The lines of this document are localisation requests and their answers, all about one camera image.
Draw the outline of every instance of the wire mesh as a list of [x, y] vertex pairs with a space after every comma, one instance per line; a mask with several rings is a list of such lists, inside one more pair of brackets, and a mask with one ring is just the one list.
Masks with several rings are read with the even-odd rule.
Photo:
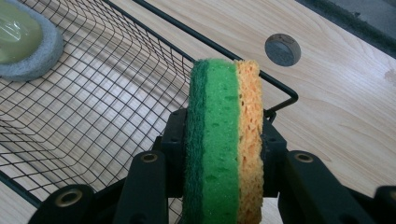
[[[75, 183], [103, 189], [187, 107], [192, 64], [100, 0], [24, 4], [58, 27], [64, 53], [36, 80], [0, 78], [0, 170], [41, 201]], [[181, 200], [169, 208], [177, 222]]]

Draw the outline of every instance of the round sponge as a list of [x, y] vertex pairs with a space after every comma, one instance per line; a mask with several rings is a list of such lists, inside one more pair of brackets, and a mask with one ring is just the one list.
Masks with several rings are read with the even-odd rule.
[[259, 223], [262, 84], [253, 61], [195, 63], [187, 117], [183, 223]]
[[29, 81], [45, 75], [61, 57], [64, 42], [58, 29], [44, 16], [16, 0], [6, 0], [17, 9], [28, 13], [36, 20], [43, 33], [37, 50], [29, 57], [16, 62], [0, 64], [0, 77], [10, 81]]

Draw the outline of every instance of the black metal frame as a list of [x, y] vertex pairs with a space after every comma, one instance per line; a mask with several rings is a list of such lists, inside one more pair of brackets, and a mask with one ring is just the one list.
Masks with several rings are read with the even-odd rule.
[[[65, 207], [55, 203], [57, 198], [70, 189], [88, 187], [59, 189], [43, 202], [30, 223], [168, 223], [167, 199], [182, 196], [186, 116], [185, 109], [170, 116], [163, 136], [151, 151], [136, 155], [125, 180], [96, 195], [91, 190], [80, 202]], [[286, 141], [268, 120], [263, 127], [263, 197], [279, 197], [285, 224], [394, 223], [396, 186], [379, 188], [373, 199], [348, 189], [315, 155], [288, 151]], [[75, 219], [64, 219], [67, 214], [75, 214]]]
[[[186, 24], [176, 20], [175, 18], [169, 16], [168, 14], [164, 13], [163, 11], [159, 10], [158, 8], [154, 7], [153, 5], [149, 4], [148, 2], [144, 0], [133, 0], [140, 6], [144, 7], [145, 9], [149, 10], [150, 12], [154, 13], [155, 15], [159, 16], [160, 18], [166, 20], [167, 22], [173, 24], [176, 26], [178, 29], [184, 31], [185, 33], [195, 37], [196, 39], [200, 40], [201, 42], [205, 43], [208, 45], [210, 48], [215, 49], [219, 53], [223, 54], [227, 58], [231, 60], [242, 60], [241, 57], [238, 55], [230, 52], [226, 48], [222, 47], [220, 44], [214, 42], [213, 40], [207, 38], [206, 36], [196, 32], [195, 30], [191, 29], [189, 26]], [[267, 73], [260, 71], [260, 77], [264, 79], [265, 81], [269, 82], [273, 86], [277, 87], [279, 90], [285, 92], [290, 98], [288, 100], [285, 100], [284, 102], [279, 103], [278, 105], [274, 105], [273, 107], [269, 109], [264, 110], [264, 116], [268, 118], [271, 122], [274, 121], [276, 117], [276, 111], [285, 108], [288, 105], [292, 105], [298, 101], [298, 94], [296, 91], [291, 89], [290, 87], [286, 86], [279, 80], [277, 80], [274, 77], [271, 77]]]

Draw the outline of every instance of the round hole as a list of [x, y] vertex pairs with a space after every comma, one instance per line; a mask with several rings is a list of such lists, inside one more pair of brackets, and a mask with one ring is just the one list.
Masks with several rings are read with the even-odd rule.
[[155, 154], [146, 154], [146, 155], [142, 156], [141, 159], [143, 162], [153, 162], [158, 159], [158, 156]]
[[59, 207], [67, 207], [76, 202], [78, 202], [82, 198], [82, 191], [79, 189], [70, 189], [62, 194], [60, 194], [55, 199], [55, 204]]
[[300, 45], [289, 35], [271, 35], [265, 41], [265, 53], [277, 65], [289, 67], [301, 58]]
[[359, 221], [351, 215], [343, 214], [339, 217], [341, 223], [344, 224], [359, 224]]
[[309, 155], [307, 155], [307, 154], [304, 154], [304, 153], [298, 153], [298, 154], [296, 154], [296, 155], [295, 155], [295, 158], [296, 158], [298, 161], [302, 161], [302, 162], [312, 162], [312, 161], [314, 161], [314, 159], [313, 159], [311, 156], [309, 156]]
[[131, 216], [129, 223], [131, 224], [144, 224], [146, 222], [146, 216], [143, 213], [136, 213]]

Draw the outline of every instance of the wooden table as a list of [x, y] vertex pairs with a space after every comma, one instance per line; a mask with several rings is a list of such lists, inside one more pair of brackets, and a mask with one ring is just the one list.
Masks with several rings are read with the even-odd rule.
[[[221, 57], [129, 0], [114, 2], [192, 57]], [[396, 185], [396, 60], [291, 0], [149, 2], [298, 92], [274, 123], [290, 150], [316, 154], [342, 184], [370, 196]], [[279, 33], [300, 45], [294, 66], [276, 65], [264, 52]], [[286, 98], [269, 85], [264, 94], [266, 107]], [[23, 223], [34, 208], [17, 198], [2, 198], [0, 214]], [[276, 200], [265, 200], [262, 211], [263, 223], [280, 222]]]

